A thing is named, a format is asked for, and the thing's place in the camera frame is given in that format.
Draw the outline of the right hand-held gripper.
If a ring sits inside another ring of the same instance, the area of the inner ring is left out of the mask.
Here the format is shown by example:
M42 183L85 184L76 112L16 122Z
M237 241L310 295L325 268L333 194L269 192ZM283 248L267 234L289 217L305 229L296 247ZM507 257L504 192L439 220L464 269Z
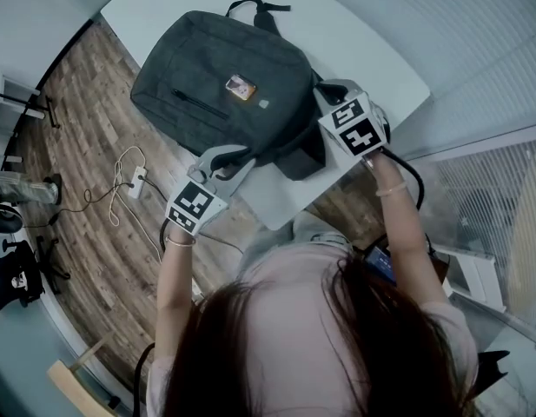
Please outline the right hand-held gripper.
M358 159L387 144L383 117L363 92L351 79L327 79L313 88L322 115L319 124L345 153ZM338 100L349 101L334 108Z

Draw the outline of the person's light jeans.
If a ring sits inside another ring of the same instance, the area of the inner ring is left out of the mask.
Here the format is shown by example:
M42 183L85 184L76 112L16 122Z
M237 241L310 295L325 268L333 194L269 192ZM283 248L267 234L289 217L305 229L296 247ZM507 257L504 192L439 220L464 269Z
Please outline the person's light jeans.
M242 255L237 276L243 277L275 251L305 245L338 248L347 253L353 250L352 243L342 232L303 210L277 230L260 226Z

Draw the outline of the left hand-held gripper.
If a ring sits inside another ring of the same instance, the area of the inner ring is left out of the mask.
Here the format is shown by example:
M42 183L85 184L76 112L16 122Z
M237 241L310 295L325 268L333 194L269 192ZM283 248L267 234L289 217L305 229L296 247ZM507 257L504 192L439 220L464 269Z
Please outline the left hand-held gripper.
M227 144L207 149L175 184L167 202L165 217L190 235L202 228L228 208L228 199L245 181L255 167L253 158L230 174L215 171L236 165L249 148Z

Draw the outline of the black metal stand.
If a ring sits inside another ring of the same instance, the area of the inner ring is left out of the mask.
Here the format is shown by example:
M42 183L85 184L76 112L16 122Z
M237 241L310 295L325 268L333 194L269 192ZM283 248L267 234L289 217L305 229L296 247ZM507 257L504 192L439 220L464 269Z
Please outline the black metal stand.
M8 96L0 93L0 100L12 103L12 108L20 109L22 115L32 116L39 119L48 117L52 129L60 129L61 125L56 121L54 110L52 108L52 99L45 97L45 104L41 105L35 102L24 101L14 96Z

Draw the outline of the person's left forearm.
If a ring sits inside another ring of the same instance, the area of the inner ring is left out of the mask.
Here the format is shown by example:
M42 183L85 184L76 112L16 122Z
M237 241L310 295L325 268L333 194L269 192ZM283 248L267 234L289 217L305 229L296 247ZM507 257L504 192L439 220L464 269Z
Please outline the person's left forearm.
M167 237L156 295L154 359L175 356L192 302L192 235L174 226Z

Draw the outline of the black office chair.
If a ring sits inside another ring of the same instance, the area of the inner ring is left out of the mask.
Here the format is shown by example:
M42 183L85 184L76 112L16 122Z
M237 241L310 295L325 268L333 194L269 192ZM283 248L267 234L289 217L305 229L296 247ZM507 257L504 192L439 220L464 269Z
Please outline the black office chair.
M8 242L3 239L5 255L0 257L0 311L13 301L19 301L27 308L29 303L39 300L45 293L42 276L52 294L61 294L56 279L68 281L70 274L51 261L51 254L59 242L58 238L53 238L50 246L44 249L44 238L39 235L34 253L26 240Z

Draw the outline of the wooden chair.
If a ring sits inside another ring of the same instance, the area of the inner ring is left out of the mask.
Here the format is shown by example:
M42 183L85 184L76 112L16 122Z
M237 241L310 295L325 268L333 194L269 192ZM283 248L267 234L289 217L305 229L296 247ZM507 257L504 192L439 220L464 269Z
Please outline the wooden chair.
M115 411L91 393L76 375L77 370L83 367L112 335L113 332L108 332L96 344L87 348L70 366L58 360L47 371L51 382L84 417L116 417Z

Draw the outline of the person's pale pink shirt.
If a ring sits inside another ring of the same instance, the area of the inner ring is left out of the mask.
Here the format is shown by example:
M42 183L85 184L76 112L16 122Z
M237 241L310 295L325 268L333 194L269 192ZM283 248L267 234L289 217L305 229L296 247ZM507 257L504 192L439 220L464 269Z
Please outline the person's pale pink shirt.
M269 252L155 360L148 417L467 417L478 355L448 301L417 303L335 247Z

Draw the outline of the white power strip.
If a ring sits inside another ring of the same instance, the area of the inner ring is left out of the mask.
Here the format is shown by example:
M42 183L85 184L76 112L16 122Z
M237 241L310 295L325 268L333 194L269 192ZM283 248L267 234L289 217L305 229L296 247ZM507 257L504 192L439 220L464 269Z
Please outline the white power strip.
M128 196L138 200L141 193L142 193L142 187L145 183L145 179L147 176L147 169L143 166L137 166L135 169L135 172L133 174L132 180L131 180L131 186L128 191Z

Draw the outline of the dark grey backpack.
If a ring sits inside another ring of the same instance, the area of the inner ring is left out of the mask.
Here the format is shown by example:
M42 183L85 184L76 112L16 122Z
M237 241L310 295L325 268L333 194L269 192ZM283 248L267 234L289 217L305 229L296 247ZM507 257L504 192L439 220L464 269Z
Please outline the dark grey backpack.
M320 81L277 28L279 6L257 0L250 24L193 10L150 52L130 98L162 133L199 156L244 147L233 164L274 164L288 179L322 170L326 150L314 99Z

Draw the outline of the person's right forearm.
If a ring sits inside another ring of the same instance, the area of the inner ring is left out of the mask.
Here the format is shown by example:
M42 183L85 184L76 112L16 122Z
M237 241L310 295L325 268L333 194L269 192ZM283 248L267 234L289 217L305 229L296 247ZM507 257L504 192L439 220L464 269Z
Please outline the person's right forearm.
M371 156L397 288L416 303L448 303L426 251L426 237L414 199L395 163L382 153Z

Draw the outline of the black device with blue screen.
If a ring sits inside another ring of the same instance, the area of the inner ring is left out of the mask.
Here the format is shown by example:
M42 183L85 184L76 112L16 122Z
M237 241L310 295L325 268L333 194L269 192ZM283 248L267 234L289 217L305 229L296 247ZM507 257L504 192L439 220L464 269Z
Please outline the black device with blue screen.
M382 250L379 247L368 249L365 253L365 262L374 275L394 286L396 285L391 257L386 250Z

